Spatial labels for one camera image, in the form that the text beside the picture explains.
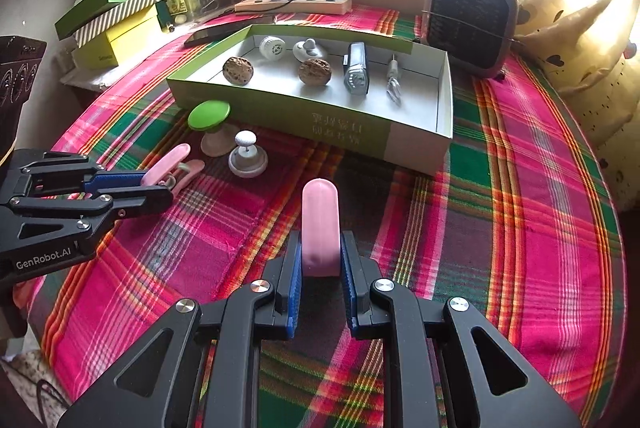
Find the walnut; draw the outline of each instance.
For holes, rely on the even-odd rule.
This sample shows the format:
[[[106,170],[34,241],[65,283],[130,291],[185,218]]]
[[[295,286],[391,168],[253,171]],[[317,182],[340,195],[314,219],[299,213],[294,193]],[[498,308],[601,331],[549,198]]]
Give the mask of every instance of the walnut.
[[[298,76],[307,85],[326,85],[331,79],[331,66],[327,60],[305,60],[298,69]]]
[[[222,74],[229,83],[247,85],[254,76],[254,66],[245,58],[232,56],[222,66]]]

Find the blue gripper pad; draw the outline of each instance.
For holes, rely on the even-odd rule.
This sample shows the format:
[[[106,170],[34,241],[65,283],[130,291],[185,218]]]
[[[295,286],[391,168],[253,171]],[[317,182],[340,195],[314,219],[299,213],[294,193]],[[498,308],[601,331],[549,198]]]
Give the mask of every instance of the blue gripper pad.
[[[139,173],[101,173],[89,182],[84,183],[85,193],[95,194],[98,190],[140,186],[146,172]]]
[[[344,294],[344,308],[347,313],[347,324],[352,334],[358,329],[358,309],[356,288],[353,283],[351,263],[344,243],[344,237],[340,234],[340,279],[342,280],[342,293]]]
[[[302,243],[298,243],[296,257],[293,262],[293,272],[289,285],[289,307],[287,310],[287,338],[293,338],[298,326],[300,312],[300,294],[302,293]]]

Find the power strip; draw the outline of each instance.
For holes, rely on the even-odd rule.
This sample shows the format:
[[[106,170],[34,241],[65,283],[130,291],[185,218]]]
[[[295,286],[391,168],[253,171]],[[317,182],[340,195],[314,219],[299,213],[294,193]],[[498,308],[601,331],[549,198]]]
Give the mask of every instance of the power strip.
[[[265,13],[283,5],[287,0],[245,0],[236,4],[236,12]],[[351,0],[294,0],[284,8],[273,10],[278,14],[344,15],[351,11]]]

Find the white knob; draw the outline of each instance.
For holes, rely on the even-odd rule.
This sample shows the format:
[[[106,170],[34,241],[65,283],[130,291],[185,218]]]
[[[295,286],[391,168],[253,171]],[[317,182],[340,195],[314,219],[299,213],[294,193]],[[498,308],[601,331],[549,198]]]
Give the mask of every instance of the white knob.
[[[238,147],[251,147],[257,138],[252,131],[240,131],[236,134],[236,145]]]

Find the bed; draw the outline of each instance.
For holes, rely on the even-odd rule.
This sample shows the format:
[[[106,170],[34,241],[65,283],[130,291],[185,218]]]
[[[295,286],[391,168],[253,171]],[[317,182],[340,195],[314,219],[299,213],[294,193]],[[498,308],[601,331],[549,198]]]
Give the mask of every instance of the bed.
[[[418,20],[363,6],[278,18],[407,40]],[[225,158],[202,156],[166,85],[207,47],[184,39],[102,94],[54,147],[137,169],[187,142],[206,161],[164,215],[119,222],[94,261],[49,275],[31,299],[30,325],[72,400],[177,299],[206,303],[258,277],[300,227],[302,187],[323,177],[338,188],[342,227],[384,276],[429,299],[465,296],[585,426],[597,421],[625,332],[623,249],[598,163],[537,68],[511,56],[503,81],[452,70],[454,139],[435,177],[256,129],[270,167],[241,180]],[[263,345],[263,427],[382,425],[382,346],[351,339],[339,284],[329,287],[303,300],[300,335]]]

